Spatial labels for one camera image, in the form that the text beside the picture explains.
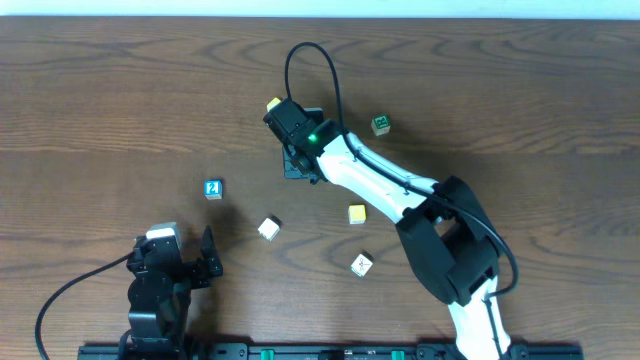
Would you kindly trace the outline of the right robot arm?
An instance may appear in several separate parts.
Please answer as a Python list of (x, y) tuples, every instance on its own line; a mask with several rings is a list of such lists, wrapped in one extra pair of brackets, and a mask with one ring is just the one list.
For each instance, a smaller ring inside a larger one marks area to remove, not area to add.
[(466, 359), (504, 359), (511, 338), (497, 299), (499, 259), (512, 252), (469, 186), (415, 175), (367, 148), (319, 108), (273, 99), (263, 118), (291, 166), (352, 191), (393, 222), (419, 282), (446, 304)]

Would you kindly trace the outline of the blue number 2 block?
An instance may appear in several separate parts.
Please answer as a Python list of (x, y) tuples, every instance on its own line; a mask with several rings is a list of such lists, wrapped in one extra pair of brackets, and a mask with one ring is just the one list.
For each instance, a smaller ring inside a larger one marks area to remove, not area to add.
[(223, 183), (221, 180), (207, 180), (204, 182), (204, 195), (207, 200), (217, 200), (223, 197)]

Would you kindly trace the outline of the letter A red block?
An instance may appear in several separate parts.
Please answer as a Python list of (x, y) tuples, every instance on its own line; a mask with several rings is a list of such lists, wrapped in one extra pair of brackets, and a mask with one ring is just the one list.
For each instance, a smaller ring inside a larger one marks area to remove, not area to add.
[(278, 97), (274, 97), (266, 106), (268, 112), (272, 111), (277, 105), (279, 105), (282, 100)]

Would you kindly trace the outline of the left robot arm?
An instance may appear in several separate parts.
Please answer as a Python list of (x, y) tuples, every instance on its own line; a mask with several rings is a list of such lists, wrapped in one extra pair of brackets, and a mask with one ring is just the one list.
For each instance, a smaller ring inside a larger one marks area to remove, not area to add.
[(119, 341), (119, 359), (191, 359), (199, 352), (186, 336), (191, 292), (208, 288), (223, 275), (223, 266), (207, 226), (200, 256), (185, 262), (175, 222), (156, 224), (135, 240), (127, 269), (134, 275), (128, 289), (130, 329)]

